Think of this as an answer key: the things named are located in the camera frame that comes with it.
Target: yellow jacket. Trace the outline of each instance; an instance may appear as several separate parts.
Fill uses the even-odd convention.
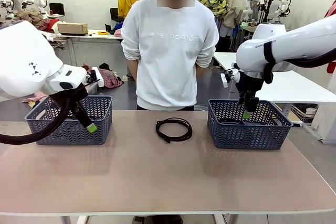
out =
[[[118,0],[118,15],[126,18],[132,5],[138,0]]]

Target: blue plastic basket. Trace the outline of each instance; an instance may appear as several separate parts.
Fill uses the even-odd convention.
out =
[[[112,124],[112,97],[89,95],[81,104],[88,113],[97,131],[89,133],[70,112],[62,125],[49,136],[37,142],[45,145],[102,145]],[[49,97],[41,101],[25,117],[32,133],[39,132],[59,114],[60,107]]]
[[[293,124],[272,103],[260,101],[249,119],[237,100],[209,100],[208,128],[217,148],[279,150]],[[227,125],[223,119],[243,122]]]

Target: white sweatshirt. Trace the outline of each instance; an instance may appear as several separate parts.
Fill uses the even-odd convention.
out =
[[[136,94],[147,110],[179,110],[196,104],[195,64],[207,68],[218,42],[213,13],[195,7],[157,7],[157,0],[133,4],[122,26],[128,60],[139,60]]]

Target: brown tabletop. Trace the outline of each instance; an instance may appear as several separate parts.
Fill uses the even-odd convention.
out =
[[[167,144],[157,120],[187,119],[193,137]],[[280,151],[219,150],[207,112],[113,111],[103,146],[0,145],[0,213],[85,215],[327,211],[336,195],[286,140]],[[29,132],[2,122],[3,134]],[[179,135],[180,125],[164,125]]]

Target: beige coat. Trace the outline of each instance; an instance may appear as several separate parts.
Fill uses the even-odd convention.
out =
[[[226,0],[230,6],[230,11],[223,17],[223,25],[235,28],[240,23],[245,9],[243,0]]]

